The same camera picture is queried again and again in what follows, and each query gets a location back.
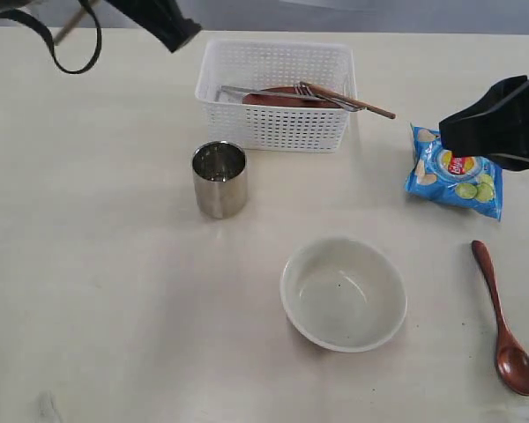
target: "metal cup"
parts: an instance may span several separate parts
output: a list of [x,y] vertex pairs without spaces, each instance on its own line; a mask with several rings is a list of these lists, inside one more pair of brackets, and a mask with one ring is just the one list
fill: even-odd
[[202,145],[192,170],[197,205],[205,214],[228,218],[247,202],[247,156],[241,147],[227,141]]

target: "metal fork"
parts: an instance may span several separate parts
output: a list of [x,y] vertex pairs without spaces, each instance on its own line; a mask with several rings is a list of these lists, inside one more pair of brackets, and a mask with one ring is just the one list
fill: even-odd
[[313,93],[309,89],[309,87],[307,87],[305,85],[302,85],[300,83],[294,84],[294,89],[295,89],[297,94],[307,95],[309,97],[317,97],[317,98],[320,98],[322,100],[330,101],[331,103],[338,105],[340,108],[343,108],[343,109],[345,109],[348,112],[358,112],[359,110],[363,110],[364,109],[364,108],[358,108],[358,107],[356,107],[356,106],[354,106],[352,104],[349,104],[349,103],[347,103],[347,102],[345,102],[343,100],[333,99],[332,97],[327,97],[327,96],[324,96],[322,94]]

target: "spoon handle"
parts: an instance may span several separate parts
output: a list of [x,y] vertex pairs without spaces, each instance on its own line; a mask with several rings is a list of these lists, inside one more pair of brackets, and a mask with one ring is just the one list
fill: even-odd
[[492,297],[492,304],[494,305],[495,320],[497,322],[498,330],[507,330],[505,320],[503,319],[502,303],[500,302],[500,294],[497,292],[497,284],[495,282],[494,265],[492,264],[492,257],[482,241],[473,241],[473,254],[476,263],[480,266],[482,275],[488,285],[490,297]]

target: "bowl rim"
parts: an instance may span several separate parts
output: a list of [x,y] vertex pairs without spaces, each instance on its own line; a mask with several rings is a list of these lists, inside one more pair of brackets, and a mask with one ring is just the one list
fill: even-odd
[[[400,291],[404,298],[404,309],[401,313],[401,316],[397,320],[397,322],[394,324],[394,327],[390,332],[388,332],[384,337],[378,339],[376,342],[373,342],[371,344],[363,345],[363,346],[341,346],[341,345],[335,345],[331,344],[329,342],[322,341],[319,338],[316,338],[314,335],[312,335],[310,332],[308,332],[295,318],[294,313],[292,312],[292,309],[288,306],[287,301],[287,294],[286,294],[286,288],[287,288],[287,272],[288,270],[294,265],[294,261],[300,257],[305,251],[308,249],[311,249],[312,247],[315,247],[316,245],[320,245],[329,241],[347,241],[355,244],[359,244],[367,249],[370,249],[375,254],[380,256],[385,263],[386,266],[388,266],[391,271],[395,274],[396,280],[399,282],[398,285],[401,288]],[[351,238],[348,236],[326,236],[323,238],[315,239],[314,241],[311,241],[307,244],[304,244],[303,246],[299,247],[295,252],[293,252],[290,257],[288,258],[288,261],[286,265],[284,266],[284,270],[282,271],[282,276],[280,278],[280,299],[282,301],[282,307],[284,308],[284,311],[287,314],[288,320],[290,323],[309,341],[313,342],[316,345],[322,346],[323,348],[331,351],[335,351],[338,353],[363,353],[366,351],[374,350],[375,348],[385,344],[390,339],[396,335],[398,330],[401,328],[404,320],[406,320],[406,313],[407,313],[407,294],[406,294],[406,287],[404,286],[404,280],[401,276],[401,274],[398,271],[398,268],[390,261],[388,257],[386,257],[385,254],[383,254],[379,249],[373,247],[369,243],[365,241],[360,241],[356,238]]]

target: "brown plate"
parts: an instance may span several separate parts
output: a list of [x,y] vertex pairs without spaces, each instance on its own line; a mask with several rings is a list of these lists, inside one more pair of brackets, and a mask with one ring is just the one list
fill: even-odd
[[[275,88],[267,88],[263,91],[296,94],[296,90],[293,86],[277,86]],[[339,108],[339,106],[330,101],[288,99],[286,97],[273,97],[262,94],[248,94],[243,97],[242,103],[254,104],[256,106],[275,106],[278,108]]]

